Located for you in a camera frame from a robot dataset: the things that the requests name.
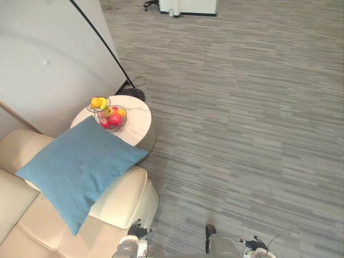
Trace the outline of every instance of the blue pillow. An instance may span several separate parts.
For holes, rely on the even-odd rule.
[[[58,136],[16,174],[41,190],[76,235],[106,188],[147,154],[102,129],[91,116]]]

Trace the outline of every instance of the baseboard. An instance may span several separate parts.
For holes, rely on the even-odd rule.
[[[217,16],[217,13],[181,12],[180,15]]]
[[[118,91],[116,91],[115,95],[122,91],[127,85],[129,85],[128,80],[125,80],[122,86],[118,89]]]
[[[168,12],[160,11],[162,15],[168,15]],[[217,13],[198,13],[198,12],[181,12],[180,15],[194,15],[194,16],[217,16]],[[174,18],[179,18],[180,15],[173,15]]]

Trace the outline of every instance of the fruit basket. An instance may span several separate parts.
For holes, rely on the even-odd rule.
[[[112,105],[103,111],[97,111],[95,119],[102,128],[109,132],[115,132],[127,122],[127,112],[122,106]]]
[[[104,96],[97,96],[90,100],[86,109],[92,113],[103,111],[108,106],[111,106],[111,100]]]
[[[127,121],[127,111],[119,105],[111,105],[109,98],[98,96],[91,99],[86,109],[94,114],[100,126],[109,132],[119,130]]]

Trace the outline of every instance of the wire basket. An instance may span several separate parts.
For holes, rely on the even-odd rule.
[[[107,98],[107,97],[105,97],[105,96],[96,96],[96,98],[105,98],[105,99],[106,99],[106,107],[111,106],[111,100],[110,100],[109,98]],[[93,108],[91,108],[91,100],[92,100],[92,99],[90,99],[90,101],[88,101],[88,104],[87,104],[87,106],[86,106],[86,109],[87,109],[88,111],[92,112],[93,114],[96,113],[96,112],[102,111],[102,109],[100,109],[100,108],[99,108],[99,109],[93,109]]]
[[[113,114],[107,113],[107,112],[108,112],[108,109],[113,110],[114,108],[115,108],[116,110],[114,111],[113,114],[116,114],[118,110],[123,110],[123,111],[124,111],[124,115],[121,116],[121,123],[120,123],[119,125],[117,125],[117,126],[111,125],[111,123],[110,123],[109,120],[110,120],[110,117],[111,117]],[[119,106],[119,105],[110,105],[110,106],[107,107],[106,110],[100,110],[100,111],[95,112],[95,119],[96,119],[96,121],[99,123],[99,125],[100,125],[103,129],[105,129],[105,130],[107,130],[107,131],[109,131],[109,132],[115,132],[115,131],[118,131],[121,127],[123,127],[123,126],[125,125],[125,123],[127,122],[127,111],[126,111],[126,109],[125,109],[124,107],[122,107],[122,106]],[[104,126],[101,125],[101,120],[103,120],[103,119],[106,119],[106,120],[107,120],[107,122],[110,124],[109,127],[104,127]]]

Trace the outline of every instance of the white marble tabletop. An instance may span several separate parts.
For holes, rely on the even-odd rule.
[[[127,122],[118,131],[112,134],[120,137],[126,143],[136,146],[147,134],[152,122],[151,111],[145,102],[126,95],[110,96],[111,105],[120,105],[127,111]],[[86,107],[74,118],[70,128],[85,118],[94,116]]]

